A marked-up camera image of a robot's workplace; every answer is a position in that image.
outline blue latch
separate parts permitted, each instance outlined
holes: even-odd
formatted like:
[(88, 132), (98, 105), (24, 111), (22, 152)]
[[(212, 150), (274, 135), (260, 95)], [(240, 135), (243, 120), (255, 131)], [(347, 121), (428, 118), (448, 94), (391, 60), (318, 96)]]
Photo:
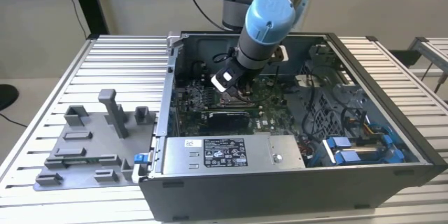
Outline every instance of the blue latch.
[(360, 162), (362, 159), (355, 151), (340, 151), (335, 154), (335, 161), (338, 165), (346, 165)]
[(332, 136), (327, 139), (327, 142), (330, 148), (351, 148), (352, 146), (347, 136)]
[(148, 164), (150, 163), (150, 155), (148, 154), (136, 154), (134, 156), (134, 163), (135, 164)]

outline motherboard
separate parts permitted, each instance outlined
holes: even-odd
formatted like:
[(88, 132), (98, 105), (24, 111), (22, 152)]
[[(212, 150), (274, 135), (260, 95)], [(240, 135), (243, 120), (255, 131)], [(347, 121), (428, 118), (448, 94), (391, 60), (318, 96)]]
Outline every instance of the motherboard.
[(199, 80), (178, 88), (179, 135), (299, 135), (283, 88), (275, 85), (274, 77), (255, 79), (252, 90), (243, 100), (216, 92)]

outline black cable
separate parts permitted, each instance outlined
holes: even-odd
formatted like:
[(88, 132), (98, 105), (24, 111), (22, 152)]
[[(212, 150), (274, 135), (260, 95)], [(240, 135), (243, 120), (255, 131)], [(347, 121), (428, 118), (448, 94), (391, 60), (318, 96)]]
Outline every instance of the black cable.
[(74, 9), (75, 9), (75, 15), (76, 15), (76, 19), (78, 19), (78, 22), (79, 22), (79, 26), (82, 27), (83, 29), (83, 33), (84, 33), (84, 38), (87, 39), (87, 33), (86, 33), (86, 30), (84, 30), (84, 27), (83, 27), (83, 24), (82, 24), (82, 20), (79, 19), (79, 14), (78, 14), (78, 10), (76, 10), (76, 5), (75, 5), (75, 1), (72, 1), (72, 4), (74, 4)]
[(434, 91), (436, 94), (438, 94), (438, 91), (439, 91), (439, 89), (440, 89), (440, 86), (442, 86), (442, 83), (438, 84), (436, 89), (435, 89), (435, 91)]
[(226, 61), (228, 58), (231, 58), (230, 53), (228, 52), (222, 52), (220, 54), (214, 55), (212, 61), (214, 61), (214, 63), (220, 63), (220, 62)]
[(11, 120), (6, 115), (3, 115), (2, 113), (0, 113), (0, 116), (4, 118), (4, 119), (7, 119), (7, 121), (8, 122), (11, 122), (11, 123), (14, 123), (14, 124), (16, 124), (16, 125), (20, 125), (20, 126), (23, 126), (23, 127), (28, 127), (28, 125), (24, 125), (24, 124), (22, 124), (22, 123), (18, 123), (16, 121), (14, 121), (14, 120)]
[(276, 86), (276, 84), (278, 84), (279, 69), (280, 69), (280, 67), (278, 66), (278, 68), (276, 68), (276, 70), (275, 70), (275, 77), (274, 77), (274, 85), (272, 85), (272, 89), (271, 89), (270, 94), (268, 94), (264, 98), (262, 98), (262, 99), (259, 99), (259, 100), (247, 100), (247, 99), (244, 99), (244, 98), (240, 96), (240, 94), (238, 94), (235, 97), (236, 97), (240, 101), (247, 102), (247, 103), (258, 103), (258, 102), (263, 102), (264, 100), (267, 100), (267, 99), (274, 95), (274, 88), (275, 88), (275, 86)]
[(426, 73), (423, 74), (420, 81), (423, 81), (423, 80), (426, 79), (431, 67), (432, 67), (432, 63), (430, 64), (430, 67), (427, 68), (427, 71), (426, 71)]
[(212, 25), (214, 25), (218, 29), (220, 29), (220, 30), (223, 30), (223, 31), (230, 31), (230, 30), (227, 30), (226, 28), (223, 28), (222, 26), (219, 26), (219, 25), (211, 20), (211, 18), (206, 15), (203, 9), (200, 8), (200, 6), (199, 6), (196, 0), (194, 0), (194, 3), (195, 3), (195, 6), (196, 6), (198, 10), (202, 12), (204, 18), (208, 20), (208, 22), (211, 22)]

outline metal slotted table surface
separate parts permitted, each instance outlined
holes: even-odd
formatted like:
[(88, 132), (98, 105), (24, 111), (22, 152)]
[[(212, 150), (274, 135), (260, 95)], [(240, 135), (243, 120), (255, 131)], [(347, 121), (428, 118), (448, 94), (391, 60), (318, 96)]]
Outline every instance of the metal slotted table surface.
[[(448, 160), (448, 109), (383, 45), (342, 37), (386, 93)], [(118, 90), (124, 110), (159, 111), (168, 56), (166, 37), (102, 36), (88, 40), (0, 167), (0, 223), (159, 223), (138, 186), (34, 191), (32, 184), (63, 130), (71, 104), (90, 112), (103, 88)], [(404, 189), (376, 209), (218, 220), (214, 223), (447, 223), (448, 172)]]

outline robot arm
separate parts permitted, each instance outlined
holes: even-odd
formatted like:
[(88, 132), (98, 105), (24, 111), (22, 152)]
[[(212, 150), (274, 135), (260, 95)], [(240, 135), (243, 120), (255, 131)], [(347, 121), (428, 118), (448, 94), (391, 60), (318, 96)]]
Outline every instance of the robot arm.
[(262, 72), (296, 19), (298, 0), (224, 0), (250, 4), (239, 45), (212, 78), (220, 92), (239, 95)]

